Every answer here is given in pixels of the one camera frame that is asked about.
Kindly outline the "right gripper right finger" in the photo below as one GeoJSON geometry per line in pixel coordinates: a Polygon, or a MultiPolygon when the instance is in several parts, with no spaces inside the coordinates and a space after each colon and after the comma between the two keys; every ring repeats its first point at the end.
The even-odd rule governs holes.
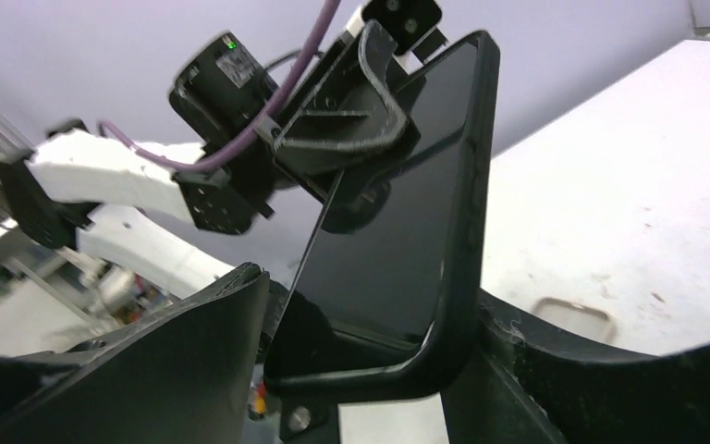
{"type": "Polygon", "coordinates": [[[668,355],[578,336],[486,291],[443,391],[453,443],[710,443],[710,343],[668,355]]]}

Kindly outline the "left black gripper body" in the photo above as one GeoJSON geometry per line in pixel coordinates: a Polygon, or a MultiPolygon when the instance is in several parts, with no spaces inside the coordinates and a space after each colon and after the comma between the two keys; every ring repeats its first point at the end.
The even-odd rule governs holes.
{"type": "Polygon", "coordinates": [[[348,31],[315,65],[278,120],[275,142],[380,139],[380,24],[348,31]]]}

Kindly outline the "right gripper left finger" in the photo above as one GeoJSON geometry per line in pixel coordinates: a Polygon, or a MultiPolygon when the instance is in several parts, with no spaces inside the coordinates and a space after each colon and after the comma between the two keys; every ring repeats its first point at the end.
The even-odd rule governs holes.
{"type": "Polygon", "coordinates": [[[237,443],[270,278],[245,263],[68,351],[0,356],[0,443],[237,443]]]}

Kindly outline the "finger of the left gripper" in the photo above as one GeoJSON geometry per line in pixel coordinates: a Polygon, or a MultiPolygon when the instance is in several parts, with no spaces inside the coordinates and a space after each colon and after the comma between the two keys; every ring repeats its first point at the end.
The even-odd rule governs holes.
{"type": "Polygon", "coordinates": [[[300,181],[408,151],[420,132],[398,99],[397,47],[375,19],[343,33],[283,112],[274,166],[300,181]]]}

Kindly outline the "beige phone case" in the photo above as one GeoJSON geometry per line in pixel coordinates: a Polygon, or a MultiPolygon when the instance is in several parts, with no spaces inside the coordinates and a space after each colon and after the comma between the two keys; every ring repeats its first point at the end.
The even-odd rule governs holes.
{"type": "Polygon", "coordinates": [[[617,323],[608,312],[577,302],[546,297],[530,313],[578,336],[610,344],[617,335],[617,323]]]}

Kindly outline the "black phone case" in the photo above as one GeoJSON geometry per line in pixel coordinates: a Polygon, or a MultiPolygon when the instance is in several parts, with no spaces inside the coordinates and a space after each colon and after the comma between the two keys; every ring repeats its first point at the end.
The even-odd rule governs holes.
{"type": "Polygon", "coordinates": [[[264,362],[268,390],[330,402],[420,398],[449,384],[477,328],[500,51],[474,31],[402,81],[412,131],[387,159],[343,174],[378,207],[322,222],[264,362]]]}

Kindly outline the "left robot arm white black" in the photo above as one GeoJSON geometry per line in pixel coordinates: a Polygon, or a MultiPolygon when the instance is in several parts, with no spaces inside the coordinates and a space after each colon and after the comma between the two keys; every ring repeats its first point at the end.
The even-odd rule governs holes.
{"type": "Polygon", "coordinates": [[[50,249],[69,248],[125,267],[187,297],[249,261],[222,260],[149,218],[158,212],[217,235],[247,234],[269,219],[276,192],[301,187],[326,199],[338,163],[304,161],[269,106],[284,88],[239,39],[224,32],[178,73],[174,110],[196,143],[139,144],[109,121],[80,123],[0,161],[0,182],[18,226],[50,249]],[[288,147],[291,153],[284,154],[288,147]]]}

